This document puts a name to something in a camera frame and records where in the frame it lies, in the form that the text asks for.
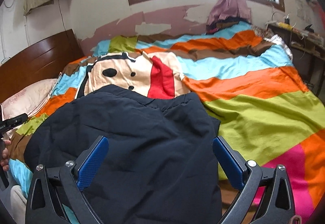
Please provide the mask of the left hand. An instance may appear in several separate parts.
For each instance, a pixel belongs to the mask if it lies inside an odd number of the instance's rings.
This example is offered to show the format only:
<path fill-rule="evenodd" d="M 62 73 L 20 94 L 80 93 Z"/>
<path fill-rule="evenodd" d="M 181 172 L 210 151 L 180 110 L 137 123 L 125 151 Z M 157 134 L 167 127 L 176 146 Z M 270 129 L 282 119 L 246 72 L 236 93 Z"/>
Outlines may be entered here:
<path fill-rule="evenodd" d="M 4 142 L 4 150 L 1 154 L 1 167 L 3 171 L 7 172 L 9 170 L 9 151 L 8 146 L 11 145 L 10 140 L 3 140 Z"/>

